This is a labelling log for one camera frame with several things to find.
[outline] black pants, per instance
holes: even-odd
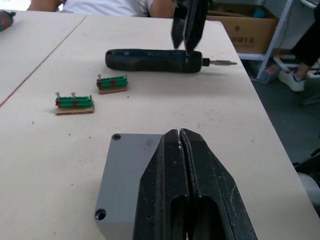
[[[302,63],[312,67],[320,58],[320,5],[316,8],[315,22],[292,49]]]

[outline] wooden tabletop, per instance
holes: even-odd
[[[0,239],[103,239],[93,215],[111,136],[176,128],[201,134],[234,177],[259,240],[319,238],[319,218],[221,23],[206,23],[197,50],[236,66],[106,67],[109,49],[172,49],[171,24],[87,16],[0,108]],[[127,74],[128,91],[99,95],[98,74]],[[56,116],[55,92],[92,95],[95,113]]]
[[[0,34],[0,107],[85,17],[17,11]]]

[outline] electric screwdriver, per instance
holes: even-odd
[[[0,32],[7,29],[14,23],[14,16],[16,13],[14,11],[7,12],[0,10]]]
[[[184,50],[112,49],[105,54],[108,68],[120,71],[197,73],[202,66],[236,65],[236,62],[203,58],[199,51],[186,55]]]

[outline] white sneaker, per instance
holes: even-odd
[[[287,84],[294,92],[302,92],[305,90],[305,80],[297,80],[293,72],[281,71],[278,78],[281,82]]]

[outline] cardboard box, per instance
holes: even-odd
[[[263,6],[241,4],[217,4],[228,16],[208,15],[207,20],[222,22],[237,53],[265,54],[274,35],[278,19]],[[267,18],[250,17],[252,12],[261,8]],[[244,16],[230,16],[230,13]]]

